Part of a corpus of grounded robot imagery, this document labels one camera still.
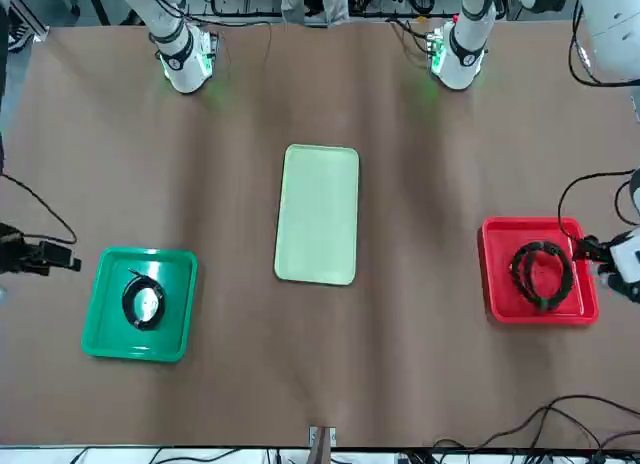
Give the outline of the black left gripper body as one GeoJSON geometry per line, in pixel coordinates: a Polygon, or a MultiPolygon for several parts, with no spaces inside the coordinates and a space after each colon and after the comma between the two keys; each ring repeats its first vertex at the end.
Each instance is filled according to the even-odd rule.
{"type": "Polygon", "coordinates": [[[591,242],[590,260],[605,265],[613,265],[611,243],[594,238],[591,242]]]}

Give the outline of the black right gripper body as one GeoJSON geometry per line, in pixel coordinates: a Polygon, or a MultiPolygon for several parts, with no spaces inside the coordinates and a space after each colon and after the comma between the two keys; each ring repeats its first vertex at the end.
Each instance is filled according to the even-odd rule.
{"type": "Polygon", "coordinates": [[[36,247],[26,242],[23,233],[1,224],[1,273],[33,273],[31,258],[36,247]]]}

